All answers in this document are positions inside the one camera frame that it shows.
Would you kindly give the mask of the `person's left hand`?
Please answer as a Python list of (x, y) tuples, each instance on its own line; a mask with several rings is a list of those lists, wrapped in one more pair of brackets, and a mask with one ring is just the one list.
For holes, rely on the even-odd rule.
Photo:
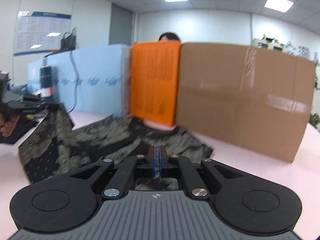
[(0, 114), (1, 134), (3, 137), (6, 138), (12, 134), (17, 122), (19, 121), (19, 118), (19, 115), (11, 115), (7, 117), (3, 113)]

